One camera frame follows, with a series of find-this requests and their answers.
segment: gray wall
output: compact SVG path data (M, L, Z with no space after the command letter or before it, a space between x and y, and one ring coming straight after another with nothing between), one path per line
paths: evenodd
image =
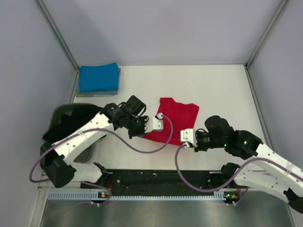
M251 68L280 154L303 167L303 1L291 0Z
M0 33L0 226L24 227L37 190L28 173L74 70L34 0L1 1Z
M44 0L79 64L246 63L280 0Z

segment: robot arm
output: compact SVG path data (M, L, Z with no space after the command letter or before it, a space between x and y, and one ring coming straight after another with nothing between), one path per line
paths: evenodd
M303 182L292 175L303 176L303 170L284 159L260 138L248 131L237 131L230 127L228 122L219 116L212 116L205 122L205 130L186 129L181 131L181 141L187 147L194 148L195 152L207 151L209 148L224 148L229 154L244 160L254 158L269 159L287 171L266 161L254 162L271 175L265 175L244 168L235 178L237 185L253 187L281 198L285 202L303 213Z
M126 103L107 104L93 119L68 137L75 134L79 134L79 136L68 140L47 154L40 162L41 168L56 188L63 187L69 182L97 182L102 174L106 173L105 168L98 163L75 163L74 159L98 139L106 136L108 131L126 128L130 139L136 136L141 137L151 131L161 131L163 129L162 114L149 118L142 116L145 110L146 105L135 96L131 96ZM96 128L104 131L83 133L85 130ZM40 153L43 154L51 146L63 140L53 144L45 143L41 147Z

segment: black garment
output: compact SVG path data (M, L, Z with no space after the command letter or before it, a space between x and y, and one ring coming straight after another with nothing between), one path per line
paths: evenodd
M101 110L102 107L93 104L75 107L70 116L63 113L60 124L44 134L43 139L51 143L62 140L88 123Z

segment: white table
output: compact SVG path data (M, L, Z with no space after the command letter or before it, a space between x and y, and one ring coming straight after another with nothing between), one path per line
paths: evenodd
M194 103L200 107L195 128L205 128L205 120L212 115L225 118L238 130L247 130L264 141L255 104L243 65L170 65L121 66L119 94L113 97L75 98L75 103L92 103L105 106L127 101L137 96L147 105L145 114L155 115L161 97L172 97L177 102ZM128 139L127 130L116 131ZM149 151L162 144L133 138L128 140L136 148ZM168 145L162 151L144 155L121 143L112 135L98 141L90 162L105 168L118 169L175 169L174 156L178 147ZM242 164L223 149L210 149L195 153L184 149L179 155L179 166L186 170L220 170L227 162ZM255 165L251 169L259 170Z

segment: blue cloth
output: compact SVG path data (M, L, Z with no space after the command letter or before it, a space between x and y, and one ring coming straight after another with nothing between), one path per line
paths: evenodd
M117 63L101 66L81 66L79 77L79 89L81 93L117 91L119 89Z

